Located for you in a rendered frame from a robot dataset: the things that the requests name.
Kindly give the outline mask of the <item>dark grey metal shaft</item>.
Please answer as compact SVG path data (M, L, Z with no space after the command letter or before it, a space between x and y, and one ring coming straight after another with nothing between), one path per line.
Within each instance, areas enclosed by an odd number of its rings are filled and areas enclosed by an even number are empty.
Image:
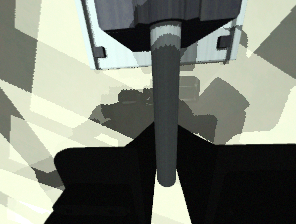
M150 27L157 181L176 182L181 22Z

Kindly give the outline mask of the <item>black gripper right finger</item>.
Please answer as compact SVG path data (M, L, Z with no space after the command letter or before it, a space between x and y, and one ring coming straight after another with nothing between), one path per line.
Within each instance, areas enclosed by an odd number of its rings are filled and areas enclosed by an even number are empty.
M227 172L296 170L296 143L215 145L178 125L176 170L191 224L213 224Z

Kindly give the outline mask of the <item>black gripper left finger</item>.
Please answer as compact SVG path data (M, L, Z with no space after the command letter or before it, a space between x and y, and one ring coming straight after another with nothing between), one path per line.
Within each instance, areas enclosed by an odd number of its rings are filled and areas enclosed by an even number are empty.
M151 224L156 178L154 122L125 146L63 149L55 155L54 165L65 188L70 183L131 185L139 224Z

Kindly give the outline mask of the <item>black housing block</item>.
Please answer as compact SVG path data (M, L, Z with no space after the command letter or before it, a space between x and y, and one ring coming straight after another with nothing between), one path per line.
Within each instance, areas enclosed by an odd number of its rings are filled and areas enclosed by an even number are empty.
M74 0L90 70L152 66L150 27L181 22L180 64L236 60L248 0Z

